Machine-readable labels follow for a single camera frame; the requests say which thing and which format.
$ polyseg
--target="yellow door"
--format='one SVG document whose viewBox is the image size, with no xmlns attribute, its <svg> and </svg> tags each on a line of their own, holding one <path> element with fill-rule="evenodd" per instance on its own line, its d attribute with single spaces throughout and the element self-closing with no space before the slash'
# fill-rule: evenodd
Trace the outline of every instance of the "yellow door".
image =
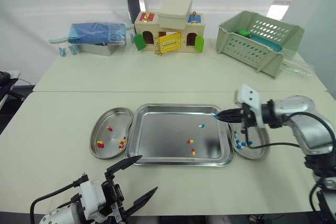
<svg viewBox="0 0 336 224">
<path fill-rule="evenodd" d="M 162 54 L 181 48 L 181 33 L 174 33 L 160 37 L 159 48 Z"/>
</svg>

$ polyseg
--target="black cable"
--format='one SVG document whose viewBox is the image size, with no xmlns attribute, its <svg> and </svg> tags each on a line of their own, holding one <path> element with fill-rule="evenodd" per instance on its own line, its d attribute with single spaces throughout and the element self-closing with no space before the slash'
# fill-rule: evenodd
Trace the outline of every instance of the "black cable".
<svg viewBox="0 0 336 224">
<path fill-rule="evenodd" d="M 59 205 L 57 208 L 62 208 L 62 207 L 65 207 L 65 206 L 67 206 L 69 204 L 71 204 L 71 200 L 68 201 L 68 202 L 63 203 L 62 205 Z"/>
<path fill-rule="evenodd" d="M 24 82 L 27 82 L 29 85 L 30 85 L 30 87 L 33 89 L 34 88 L 34 86 L 29 82 L 29 81 L 26 81 L 26 80 L 24 80 L 24 79 L 21 79 L 21 78 L 17 78 L 18 80 L 21 80 L 21 81 L 24 81 Z"/>
<path fill-rule="evenodd" d="M 57 194 L 60 194 L 61 192 L 65 191 L 65 190 L 68 190 L 70 189 L 71 187 L 74 187 L 75 186 L 75 183 L 71 183 L 57 191 L 54 191 L 53 193 L 50 193 L 50 194 L 47 194 L 45 196 L 42 196 L 42 197 L 39 197 L 37 199 L 35 199 L 32 203 L 32 205 L 30 206 L 30 224 L 35 224 L 35 217 L 34 217 L 34 207 L 36 205 L 36 203 L 38 203 L 39 201 L 41 200 L 44 200 L 44 199 L 47 199 L 47 198 L 50 198 L 52 196 L 55 196 Z"/>
<path fill-rule="evenodd" d="M 272 218 L 272 219 L 269 219 L 269 220 L 276 220 L 276 219 L 280 219 L 281 217 L 283 217 L 283 216 L 285 216 L 285 215 L 280 215 L 280 216 L 278 216 L 278 217 L 275 217 L 275 218 Z"/>
<path fill-rule="evenodd" d="M 313 204 L 313 194 L 314 191 L 316 190 L 316 188 L 318 188 L 318 186 L 321 184 L 321 182 L 325 179 L 324 176 L 321 176 L 320 179 L 315 183 L 315 185 L 313 186 L 313 188 L 310 190 L 309 193 L 309 204 L 311 209 L 313 210 L 313 212 L 316 214 L 316 216 L 321 220 L 322 223 L 325 223 L 325 221 L 322 219 L 322 217 L 317 213 L 315 206 Z"/>
<path fill-rule="evenodd" d="M 298 144 L 285 143 L 285 142 L 264 144 L 264 145 L 259 145 L 259 146 L 251 146 L 249 141 L 248 141 L 247 119 L 244 120 L 244 128 L 245 128 L 245 142 L 250 149 L 260 149 L 260 148 L 269 147 L 269 146 L 273 146 L 273 145 L 288 145 L 288 146 L 293 146 L 293 147 L 300 148 L 300 146 Z"/>
</svg>

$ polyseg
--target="robotic arm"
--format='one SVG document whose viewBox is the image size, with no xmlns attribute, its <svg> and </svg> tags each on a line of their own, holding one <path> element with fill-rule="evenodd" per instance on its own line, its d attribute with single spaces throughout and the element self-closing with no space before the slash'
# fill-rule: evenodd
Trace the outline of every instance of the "robotic arm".
<svg viewBox="0 0 336 224">
<path fill-rule="evenodd" d="M 268 124 L 276 129 L 282 126 L 292 128 L 297 142 L 306 155 L 305 165 L 313 170 L 317 182 L 310 193 L 317 187 L 319 205 L 323 214 L 322 221 L 336 223 L 336 140 L 330 122 L 315 110 L 314 102 L 308 97 L 296 95 L 265 104 L 261 103 L 260 95 L 247 85 L 242 85 L 235 97 L 239 109 L 225 110 L 215 117 L 228 123 L 242 122 L 242 133 L 248 138 L 247 128 L 258 126 L 264 128 Z"/>
<path fill-rule="evenodd" d="M 109 167 L 105 172 L 106 181 L 102 184 L 97 180 L 93 182 L 89 181 L 88 176 L 83 174 L 77 181 L 70 184 L 70 186 L 65 187 L 69 189 L 71 187 L 79 186 L 80 193 L 74 195 L 70 202 L 63 204 L 54 211 L 46 214 L 40 221 L 40 224 L 89 224 L 94 221 L 102 223 L 107 220 L 108 215 L 111 213 L 113 213 L 114 218 L 112 218 L 109 223 L 126 223 L 127 217 L 142 208 L 157 190 L 157 187 L 150 190 L 148 193 L 137 199 L 130 209 L 124 210 L 122 205 L 124 197 L 119 185 L 114 184 L 113 182 L 114 173 L 120 169 L 126 169 L 141 157 L 141 155 L 129 157 Z M 35 224 L 35 203 L 62 191 L 63 190 L 58 190 L 33 202 L 30 207 L 31 224 Z"/>
</svg>

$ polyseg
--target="plastic bag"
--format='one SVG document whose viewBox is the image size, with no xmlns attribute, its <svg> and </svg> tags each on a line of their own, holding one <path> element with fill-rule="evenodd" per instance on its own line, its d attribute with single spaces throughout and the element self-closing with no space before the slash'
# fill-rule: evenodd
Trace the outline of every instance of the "plastic bag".
<svg viewBox="0 0 336 224">
<path fill-rule="evenodd" d="M 123 23 L 77 23 L 72 24 L 68 36 L 72 44 L 125 45 L 126 24 Z"/>
<path fill-rule="evenodd" d="M 284 59 L 281 68 L 286 72 L 296 73 L 305 77 L 311 77 L 315 75 L 313 65 L 294 59 Z"/>
</svg>

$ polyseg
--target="blue cloth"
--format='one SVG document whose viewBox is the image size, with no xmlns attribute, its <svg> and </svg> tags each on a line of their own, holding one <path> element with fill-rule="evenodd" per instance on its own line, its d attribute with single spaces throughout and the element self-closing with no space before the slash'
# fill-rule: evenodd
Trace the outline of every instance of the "blue cloth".
<svg viewBox="0 0 336 224">
<path fill-rule="evenodd" d="M 68 42 L 72 44 L 126 44 L 126 25 L 122 23 L 72 24 Z"/>
</svg>

